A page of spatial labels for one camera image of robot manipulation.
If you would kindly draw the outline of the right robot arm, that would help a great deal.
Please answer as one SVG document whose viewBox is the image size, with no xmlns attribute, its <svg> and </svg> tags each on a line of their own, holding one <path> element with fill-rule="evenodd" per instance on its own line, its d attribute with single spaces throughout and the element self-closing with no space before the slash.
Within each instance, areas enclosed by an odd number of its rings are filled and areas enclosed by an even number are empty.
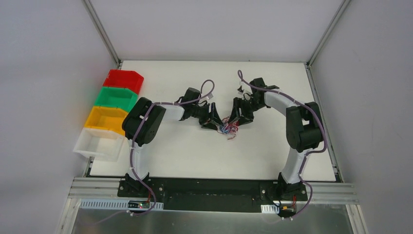
<svg viewBox="0 0 413 234">
<path fill-rule="evenodd" d="M 228 122 L 249 124 L 254 119 L 254 112 L 263 107 L 273 108 L 285 116 L 286 139 L 290 149 L 286 164 L 278 175 L 275 191 L 281 199 L 288 200 L 301 190 L 301 173 L 307 156 L 324 141 L 319 106 L 315 102 L 301 103 L 282 92 L 278 86 L 267 86 L 263 78 L 256 78 L 248 85 L 252 93 L 248 98 L 233 99 Z"/>
</svg>

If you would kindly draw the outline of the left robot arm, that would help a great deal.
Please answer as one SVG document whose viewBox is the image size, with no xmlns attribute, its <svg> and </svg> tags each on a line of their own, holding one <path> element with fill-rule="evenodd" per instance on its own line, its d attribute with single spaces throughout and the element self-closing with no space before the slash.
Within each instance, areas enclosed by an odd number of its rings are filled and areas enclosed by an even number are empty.
<svg viewBox="0 0 413 234">
<path fill-rule="evenodd" d="M 131 180 L 130 191 L 136 197 L 148 193 L 149 169 L 145 145 L 151 143 L 163 121 L 183 121 L 190 117 L 198 119 L 204 129 L 218 130 L 223 125 L 215 103 L 200 102 L 201 91 L 188 88 L 177 102 L 152 102 L 140 97 L 122 123 L 125 137 L 130 146 L 130 156 L 126 180 Z"/>
</svg>

